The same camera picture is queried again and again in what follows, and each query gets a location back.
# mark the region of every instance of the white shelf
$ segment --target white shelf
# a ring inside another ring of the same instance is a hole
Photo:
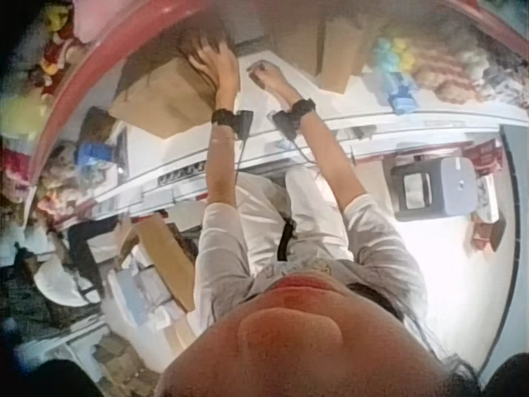
[[[258,88],[248,78],[246,68],[257,60],[266,59],[277,64],[287,79],[305,98],[317,105],[318,114],[332,130],[377,125],[379,131],[387,126],[394,131],[419,131],[430,129],[498,128],[500,124],[528,126],[527,113],[502,103],[466,103],[464,106],[444,103],[433,92],[420,90],[415,94],[420,109],[409,115],[397,116],[385,102],[376,79],[368,72],[363,78],[350,79],[344,95],[321,91],[310,79],[270,51],[241,57],[241,108],[254,111],[254,121],[243,161],[249,166],[266,156],[275,157],[276,143],[283,139],[267,116],[280,110],[279,102]],[[204,124],[162,140],[138,127],[128,127],[129,179],[126,183],[105,192],[95,199],[101,203],[129,189],[149,184],[173,170],[206,159],[211,127]]]
[[[497,127],[489,129],[431,129],[404,132],[380,132],[373,139],[357,140],[351,139],[348,132],[342,130],[338,132],[337,139],[340,141],[342,148],[346,153],[353,151],[355,158],[365,158],[366,156],[382,155],[385,153],[394,153],[402,149],[407,151],[414,148],[441,146],[446,144],[456,144],[467,141],[480,141],[489,139],[492,134],[498,133]],[[310,149],[300,141],[300,148],[305,155],[312,158]],[[277,160],[292,159],[298,163],[304,163],[305,160],[299,155],[294,148],[285,149],[284,146],[270,146],[266,154],[261,157],[255,157],[241,163],[242,168],[249,168],[255,165],[262,165]],[[111,212],[100,213],[95,216],[96,219],[107,218],[116,213],[129,213],[131,216],[139,216],[151,213],[155,210],[168,208],[174,203],[183,200],[196,200],[207,192],[204,174],[195,175],[190,178],[177,181],[173,184],[167,184],[162,187],[156,187],[156,184],[146,184],[143,186],[143,198],[141,202],[134,203],[127,207],[120,207],[117,202]]]

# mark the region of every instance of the red shelf frame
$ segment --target red shelf frame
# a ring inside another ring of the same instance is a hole
[[[28,179],[36,184],[60,129],[81,100],[118,61],[164,29],[207,8],[207,0],[141,0],[90,45],[83,61],[61,82],[50,117],[31,157]]]

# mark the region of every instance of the gray plastic stool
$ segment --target gray plastic stool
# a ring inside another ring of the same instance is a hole
[[[478,206],[478,186],[472,161],[464,157],[444,157],[396,166],[391,170],[398,196],[401,222],[466,215]],[[424,206],[408,208],[405,179],[420,175]]]

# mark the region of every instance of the hand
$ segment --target hand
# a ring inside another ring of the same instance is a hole
[[[281,69],[268,60],[255,62],[247,71],[250,72],[250,78],[254,83],[262,89],[279,95],[289,106],[302,99],[299,92],[286,80]]]
[[[191,55],[189,63],[215,84],[217,108],[233,111],[235,98],[241,87],[237,57],[229,49],[225,39],[219,41],[218,51],[211,47],[205,36],[195,39],[193,46],[198,60]]]

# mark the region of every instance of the person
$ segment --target person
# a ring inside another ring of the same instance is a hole
[[[225,41],[196,46],[190,62],[217,86],[217,110],[233,112],[236,56]],[[289,108],[303,99],[270,62],[248,72]],[[194,290],[207,330],[165,371],[158,395],[422,396],[458,383],[408,331],[425,313],[426,293],[402,238],[317,112],[301,117],[300,130],[336,206],[309,170],[290,170],[296,238],[288,260],[277,261],[279,188],[236,178],[233,128],[212,124]]]

